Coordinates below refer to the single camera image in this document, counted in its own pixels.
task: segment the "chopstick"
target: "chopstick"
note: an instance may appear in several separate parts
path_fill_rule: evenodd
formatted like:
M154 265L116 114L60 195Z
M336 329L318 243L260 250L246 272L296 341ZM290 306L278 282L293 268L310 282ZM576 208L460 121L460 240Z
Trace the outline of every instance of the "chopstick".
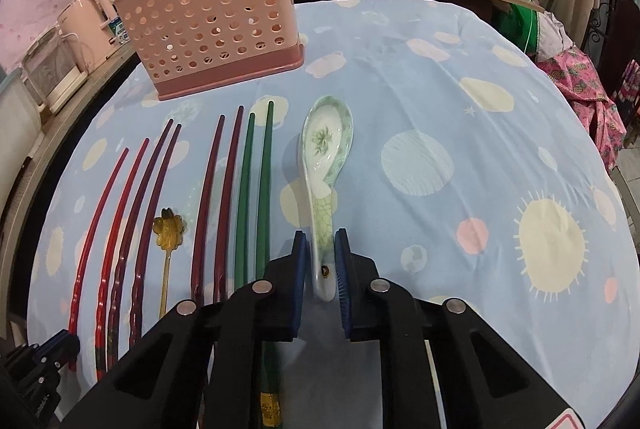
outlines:
M142 225L138 255L136 256L136 275L133 279L133 286L131 288L129 349L132 348L142 336L142 298L145 293L146 259L149 253L149 243L151 242L151 229L156 215L156 208L158 208L158 200L160 199L160 191L162 190L166 170L169 166L169 160L171 160L171 155L174 152L174 146L178 140L181 128L182 126L180 124L175 127L174 135L169 141L166 153L164 153L164 158L162 158L162 164L160 165L158 176L156 177L156 183L154 184L154 189L151 192L151 199L149 199L149 204L146 208L145 222Z
M216 171L218 160L218 150L220 149L220 139L225 126L225 116L220 115L218 127L213 137L213 144L207 162L207 171L202 184L202 194L200 196L200 207L198 208L198 219L196 221L196 232L193 239L193 259L191 260L191 299L198 305L203 305L202 274L204 273L204 253L207 244L207 223L209 222L209 205L211 201L211 187L213 176Z
M258 226L255 243L255 278L262 279L270 259L270 208L271 208L271 136L273 134L273 101L267 109L264 128L260 186L258 188Z
M118 159L113 171L111 171L111 176L109 176L109 180L102 191L102 195L100 196L100 200L98 201L98 205L95 207L94 217L91 219L91 224L89 224L89 230L86 233L86 238L84 239L84 246L82 247L82 253L80 255L80 261L78 262L78 270L76 271L76 281L74 282L74 291L73 296L71 297L71 306L69 312L69 333L73 333L76 335L78 333L78 313L80 310L80 296L82 294L82 282L84 281L84 273L86 272L86 264L89 261L89 253L91 252L91 247L94 243L95 231L98 228L98 222L100 221L100 215L104 210L104 205L107 202L107 198L109 197L109 193L111 192L111 187L113 187L113 183L116 180L116 176L118 176L118 172L120 172L120 168L124 163L124 158L129 154L129 149L124 148L122 154L120 154L120 158ZM73 359L69 362L69 369L71 371L76 370L76 360Z
M240 190L238 192L238 217L236 219L236 260L234 262L234 291L247 284L248 240L246 233L249 223L249 190L251 184L251 155L254 149L255 113L249 113L246 126L244 154L240 172Z
M145 138L138 150L138 156L136 156L133 165L129 171L129 177L125 183L120 201L116 208L113 222L111 223L111 230L109 232L109 239L107 241L107 249L104 251L104 258L102 260L102 272L100 273L100 286L98 288L98 305L95 311L95 372L97 379L100 380L107 372L107 356L105 353L105 330L104 325L106 321L107 312L107 293L109 291L109 277L111 274L111 265L113 263L113 253L116 250L116 243L118 241L118 232L120 231L120 224L122 222L122 216L124 215L124 208L129 200L129 194L131 187L133 186L133 180L138 173L140 162L145 154L146 147L149 145L149 139Z
M113 273L113 286L111 287L111 304L109 307L109 316L107 319L107 368L111 369L113 365L118 361L118 340L120 337L120 304L122 301L122 283L124 281L124 274L127 268L127 259L129 258L129 249L131 248L131 241L133 240L133 232L138 221L138 215L140 213L140 207L142 206L142 200L145 197L146 186L148 186L151 174L154 171L156 162L164 145L169 130L173 125L174 120L169 119L169 122L164 126L162 135L158 139L158 143L151 153L146 164L145 172L142 174L140 185L133 198L133 204L129 211L129 218L122 234L122 241L120 242L120 249L118 251L118 262L116 263L116 269Z
M238 107L236 123L231 135L229 155L226 159L225 180L222 185L222 197L220 198L220 216L218 218L218 235L216 236L216 258L213 269L213 302L219 303L226 300L226 251L229 244L229 222L231 209L231 190L234 183L234 171L236 169L236 157L238 155L238 141L242 128L242 115L244 107Z

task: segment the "utensil holder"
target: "utensil holder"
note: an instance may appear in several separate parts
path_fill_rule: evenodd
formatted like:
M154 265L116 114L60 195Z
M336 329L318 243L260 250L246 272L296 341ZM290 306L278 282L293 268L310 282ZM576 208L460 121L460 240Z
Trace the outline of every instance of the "utensil holder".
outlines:
M159 100L300 67L293 0L116 0Z

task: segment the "gold spoon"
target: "gold spoon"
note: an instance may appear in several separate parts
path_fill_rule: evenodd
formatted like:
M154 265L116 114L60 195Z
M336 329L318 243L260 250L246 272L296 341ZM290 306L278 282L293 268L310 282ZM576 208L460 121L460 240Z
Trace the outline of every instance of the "gold spoon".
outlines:
M184 223L182 216L175 216L170 208L163 208L159 218L154 218L153 230L158 234L156 243L164 250L164 273L162 274L162 294L160 297L159 319L166 313L166 295L169 288L169 265L171 253L182 244Z

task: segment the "ceramic spoon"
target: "ceramic spoon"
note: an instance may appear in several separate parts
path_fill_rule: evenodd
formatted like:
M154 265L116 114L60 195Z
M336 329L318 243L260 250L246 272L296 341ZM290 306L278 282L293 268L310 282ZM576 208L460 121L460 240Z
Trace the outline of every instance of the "ceramic spoon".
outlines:
M335 296L332 190L352 139L349 107L332 96L320 98L306 116L300 154L311 208L312 281L316 297L323 301Z

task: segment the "tablecloth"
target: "tablecloth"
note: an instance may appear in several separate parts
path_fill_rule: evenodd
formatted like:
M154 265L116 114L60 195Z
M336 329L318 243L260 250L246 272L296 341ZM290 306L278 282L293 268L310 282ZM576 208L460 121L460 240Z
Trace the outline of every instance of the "tablecloth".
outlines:
M595 428L636 369L640 271L620 197L562 94L512 44L457 6L341 0L298 5L296 14L306 44L300 69L161 103L138 66L78 142L34 260L32 343L67 326L83 236L121 149L128 146L133 154L98 224L79 314L78 373L63 370L60 411L68 411L96 380L93 337L102 255L143 138L158 139L169 118L182 124L159 201L187 222L184 243L172 255L172 305L190 295L207 156L218 116L228 117L207 236L210 301L216 204L238 105L257 117L249 238L254 247L262 132L267 103L275 103L271 255L277 257L289 253L297 228L308 232L299 135L316 99L332 94L349 105L354 122L351 154L335 185L334 228L345 227L352 250L372 257L380 275L415 297L439 302L456 296L472 304L586 427ZM142 218L124 281L120 354L127 349ZM163 261L152 241L144 331L158 320ZM377 345L344 341L337 300L319 303L307 293L300 338L280 350L286 427L382 425Z

